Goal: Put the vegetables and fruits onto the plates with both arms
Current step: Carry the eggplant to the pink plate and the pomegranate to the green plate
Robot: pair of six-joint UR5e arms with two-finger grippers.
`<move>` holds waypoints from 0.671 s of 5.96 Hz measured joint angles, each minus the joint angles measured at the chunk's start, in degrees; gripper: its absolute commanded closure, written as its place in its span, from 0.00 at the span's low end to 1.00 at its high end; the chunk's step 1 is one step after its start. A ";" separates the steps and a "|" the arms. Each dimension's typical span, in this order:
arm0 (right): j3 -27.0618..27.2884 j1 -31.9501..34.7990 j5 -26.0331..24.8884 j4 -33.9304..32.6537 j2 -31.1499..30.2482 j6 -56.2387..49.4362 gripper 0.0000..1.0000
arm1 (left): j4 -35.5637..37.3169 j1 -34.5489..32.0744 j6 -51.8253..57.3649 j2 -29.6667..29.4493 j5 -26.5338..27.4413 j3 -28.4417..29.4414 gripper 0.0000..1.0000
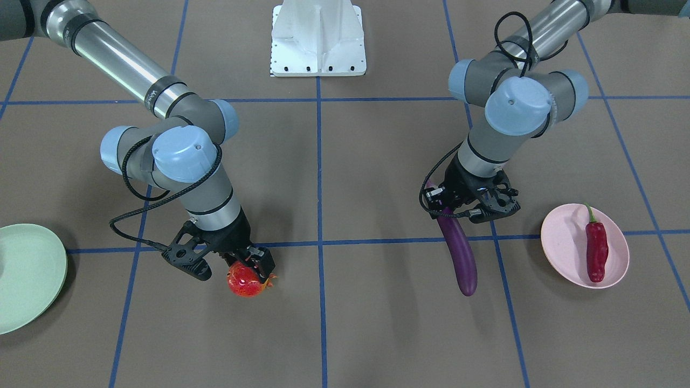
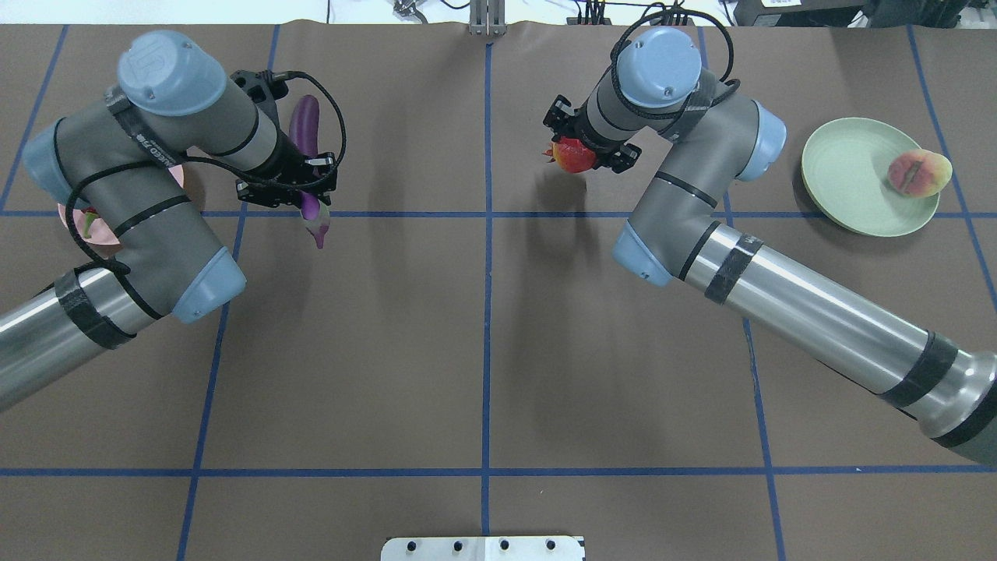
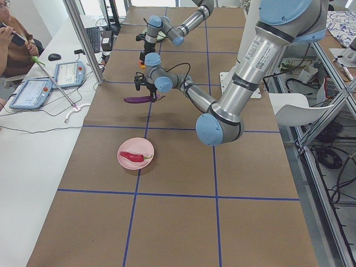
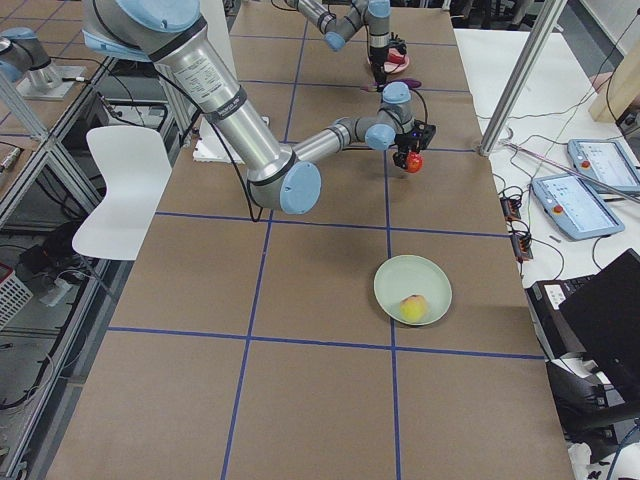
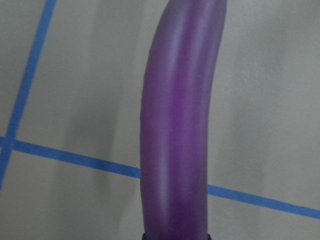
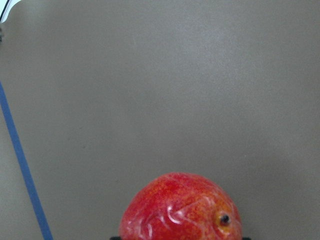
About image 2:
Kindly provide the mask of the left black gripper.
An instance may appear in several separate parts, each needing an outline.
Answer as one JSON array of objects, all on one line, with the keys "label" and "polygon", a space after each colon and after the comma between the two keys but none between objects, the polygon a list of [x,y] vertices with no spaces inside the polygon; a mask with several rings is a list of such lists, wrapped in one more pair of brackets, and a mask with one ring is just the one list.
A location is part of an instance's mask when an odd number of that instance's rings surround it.
[{"label": "left black gripper", "polygon": [[280,148],[275,164],[265,174],[266,205],[331,204],[337,188],[337,155],[303,153],[288,143]]}]

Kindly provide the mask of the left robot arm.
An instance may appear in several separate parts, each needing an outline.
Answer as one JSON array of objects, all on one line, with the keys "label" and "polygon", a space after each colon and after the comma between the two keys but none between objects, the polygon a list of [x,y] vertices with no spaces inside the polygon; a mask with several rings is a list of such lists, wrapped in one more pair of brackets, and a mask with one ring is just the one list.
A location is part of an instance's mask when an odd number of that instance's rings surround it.
[{"label": "left robot arm", "polygon": [[295,206],[316,245],[344,150],[316,148],[313,97],[282,130],[277,100],[302,71],[227,74],[174,30],[140,35],[103,99],[28,142],[23,164],[63,206],[89,258],[2,317],[2,409],[134,340],[161,317],[196,322],[245,290],[245,274],[171,173],[211,164],[252,205]]}]

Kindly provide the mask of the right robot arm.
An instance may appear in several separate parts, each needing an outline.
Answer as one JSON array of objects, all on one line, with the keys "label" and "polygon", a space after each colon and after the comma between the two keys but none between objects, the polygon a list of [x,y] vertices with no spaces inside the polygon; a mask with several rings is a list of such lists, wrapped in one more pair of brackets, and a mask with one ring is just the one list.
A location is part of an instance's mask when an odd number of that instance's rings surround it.
[{"label": "right robot arm", "polygon": [[958,348],[713,218],[734,181],[775,162],[786,125],[705,69],[673,27],[626,29],[571,117],[585,145],[623,157],[617,173],[639,155],[629,141],[645,128],[671,149],[614,245],[620,266],[654,285],[690,284],[914,419],[934,443],[995,465],[994,352]]}]

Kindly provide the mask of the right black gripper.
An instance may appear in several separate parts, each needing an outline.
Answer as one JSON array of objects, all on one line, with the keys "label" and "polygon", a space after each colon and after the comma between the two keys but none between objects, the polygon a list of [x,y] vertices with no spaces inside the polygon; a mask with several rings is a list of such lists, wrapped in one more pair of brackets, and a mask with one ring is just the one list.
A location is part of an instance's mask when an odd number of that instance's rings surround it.
[{"label": "right black gripper", "polygon": [[576,138],[595,155],[594,169],[609,169],[621,174],[630,170],[641,156],[642,150],[623,139],[609,139],[596,132],[585,113],[576,113],[573,130]]}]

